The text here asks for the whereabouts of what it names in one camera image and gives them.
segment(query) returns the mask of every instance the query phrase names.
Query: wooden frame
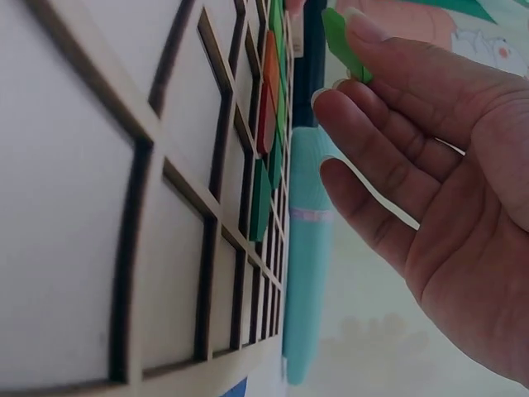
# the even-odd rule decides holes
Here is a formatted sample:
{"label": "wooden frame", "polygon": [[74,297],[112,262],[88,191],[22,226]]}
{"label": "wooden frame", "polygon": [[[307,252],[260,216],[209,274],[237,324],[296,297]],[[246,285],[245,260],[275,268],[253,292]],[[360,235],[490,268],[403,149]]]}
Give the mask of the wooden frame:
{"label": "wooden frame", "polygon": [[[136,143],[122,235],[117,259],[117,282],[114,286],[112,345],[108,380],[98,385],[77,385],[55,390],[28,390],[21,395],[82,396],[165,396],[192,395],[217,397],[229,390],[257,366],[267,351],[280,341],[281,308],[288,250],[288,158],[292,130],[293,50],[288,18],[284,18],[287,41],[288,95],[287,127],[284,138],[284,162],[280,188],[273,194],[269,220],[268,255],[263,244],[249,241],[250,203],[255,160],[255,145],[260,90],[263,82],[262,62],[265,32],[272,0],[234,0],[236,27],[229,57],[219,50],[211,25],[212,15],[200,0],[183,0],[174,10],[174,24],[160,58],[150,96],[145,98],[128,77],[121,61],[90,13],[80,2],[61,0],[26,0],[36,20],[70,62],[78,76],[95,93],[99,101],[116,118]],[[260,17],[259,42],[249,32],[247,1],[256,1]],[[167,151],[167,136],[161,126],[166,87],[175,59],[185,56],[180,41],[188,30],[198,30],[222,94],[221,116],[217,125],[212,160],[212,177],[204,186],[178,153]],[[250,117],[241,113],[235,74],[241,51],[248,54],[254,78]],[[245,172],[241,195],[241,216],[234,226],[223,218],[221,192],[226,161],[226,141],[231,126],[236,126],[245,152]],[[198,310],[193,359],[159,368],[143,368],[141,363],[141,297],[136,286],[148,271],[149,257],[145,241],[153,227],[154,190],[165,177],[203,215],[204,240],[198,292]],[[211,324],[212,282],[219,241],[225,238],[236,250],[236,273],[233,285],[230,351],[214,356]],[[254,270],[251,296],[250,343],[242,344],[242,306],[245,273],[250,264]],[[263,321],[257,329],[260,289],[264,289]]]}

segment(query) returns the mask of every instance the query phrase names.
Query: wall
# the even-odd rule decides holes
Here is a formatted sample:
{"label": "wall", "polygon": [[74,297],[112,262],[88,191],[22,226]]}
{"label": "wall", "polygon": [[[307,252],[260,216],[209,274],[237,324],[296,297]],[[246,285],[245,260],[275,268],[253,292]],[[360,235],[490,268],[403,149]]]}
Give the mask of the wall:
{"label": "wall", "polygon": [[[459,27],[482,28],[450,15]],[[497,28],[485,32],[491,37]],[[345,67],[327,53],[326,87],[345,76]],[[418,308],[403,279],[338,216],[334,232],[318,356],[306,383],[289,388],[289,397],[529,395],[454,347]]]}

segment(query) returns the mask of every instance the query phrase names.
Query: knuckle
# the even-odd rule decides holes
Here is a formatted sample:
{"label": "knuckle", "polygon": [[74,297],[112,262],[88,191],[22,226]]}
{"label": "knuckle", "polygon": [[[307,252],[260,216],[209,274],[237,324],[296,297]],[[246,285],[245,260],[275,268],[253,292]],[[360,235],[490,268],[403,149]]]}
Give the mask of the knuckle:
{"label": "knuckle", "polygon": [[380,248],[385,237],[388,235],[388,231],[391,228],[392,221],[393,221],[393,216],[389,214],[374,229],[373,237],[371,240],[371,247],[374,250],[377,250],[378,248]]}
{"label": "knuckle", "polygon": [[381,187],[381,192],[384,196],[392,198],[397,190],[403,185],[410,172],[410,165],[407,161],[399,161],[396,165],[389,169],[386,174]]}
{"label": "knuckle", "polygon": [[415,162],[419,157],[421,157],[426,146],[426,138],[420,134],[415,134],[404,148],[403,153],[411,162]]}

